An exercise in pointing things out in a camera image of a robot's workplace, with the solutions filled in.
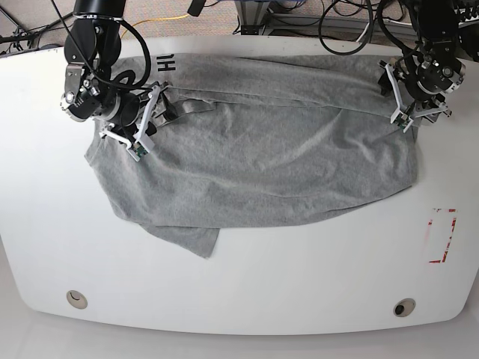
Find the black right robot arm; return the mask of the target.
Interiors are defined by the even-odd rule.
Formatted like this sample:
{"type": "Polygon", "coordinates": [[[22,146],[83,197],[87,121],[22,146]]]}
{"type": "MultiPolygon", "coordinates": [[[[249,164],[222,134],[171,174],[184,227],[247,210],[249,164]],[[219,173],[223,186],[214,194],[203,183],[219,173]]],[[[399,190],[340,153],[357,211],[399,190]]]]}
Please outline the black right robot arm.
{"type": "Polygon", "coordinates": [[[177,119],[177,113],[165,95],[169,83],[147,83],[150,52],[143,37],[124,20],[124,9],[124,1],[75,3],[75,20],[67,29],[64,47],[67,68],[61,109],[76,122],[98,121],[101,138],[124,144],[139,161],[153,151],[154,120],[167,124],[177,119]],[[145,69],[140,79],[133,70],[112,75],[121,51],[121,27],[141,45],[145,69]]]}

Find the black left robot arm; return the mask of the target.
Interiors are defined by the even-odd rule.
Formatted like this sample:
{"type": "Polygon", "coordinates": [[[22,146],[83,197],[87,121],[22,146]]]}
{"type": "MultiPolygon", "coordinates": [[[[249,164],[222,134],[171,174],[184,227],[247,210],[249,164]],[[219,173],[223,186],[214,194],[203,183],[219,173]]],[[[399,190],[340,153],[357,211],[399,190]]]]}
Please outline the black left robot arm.
{"type": "Polygon", "coordinates": [[[376,18],[383,34],[402,52],[397,60],[380,61],[384,73],[378,81],[382,95],[394,95],[396,109],[390,123],[407,132],[415,122],[435,123],[440,114],[451,115],[445,95],[463,83],[465,65],[455,56],[459,21],[452,1],[402,1],[416,33],[408,47],[386,27],[381,1],[376,18]]]}

